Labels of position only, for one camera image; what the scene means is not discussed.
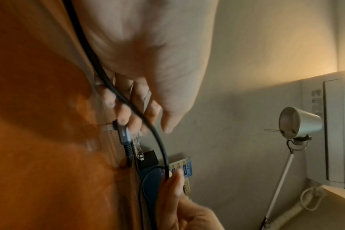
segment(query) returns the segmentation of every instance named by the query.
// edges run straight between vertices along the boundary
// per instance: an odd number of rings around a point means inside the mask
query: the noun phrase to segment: wooden desk
[[[0,229],[139,229],[134,169],[84,73],[0,6]]]

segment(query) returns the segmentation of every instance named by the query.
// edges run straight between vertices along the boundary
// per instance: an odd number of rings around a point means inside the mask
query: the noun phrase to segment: hand
[[[207,67],[218,0],[83,0],[74,1],[79,20],[115,87],[154,124],[170,133],[193,106]],[[148,129],[100,88],[118,122],[130,133]]]
[[[212,210],[182,194],[183,186],[180,169],[167,182],[163,177],[155,210],[158,230],[224,230]]]

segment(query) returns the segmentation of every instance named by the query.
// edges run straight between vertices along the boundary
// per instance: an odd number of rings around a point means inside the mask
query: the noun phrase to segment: lamp head
[[[279,129],[288,140],[318,132],[322,127],[320,116],[295,107],[286,107],[280,114]]]

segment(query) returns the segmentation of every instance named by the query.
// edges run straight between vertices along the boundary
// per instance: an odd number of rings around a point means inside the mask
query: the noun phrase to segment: wooden surface
[[[0,6],[0,229],[139,229],[111,120],[84,73]]]

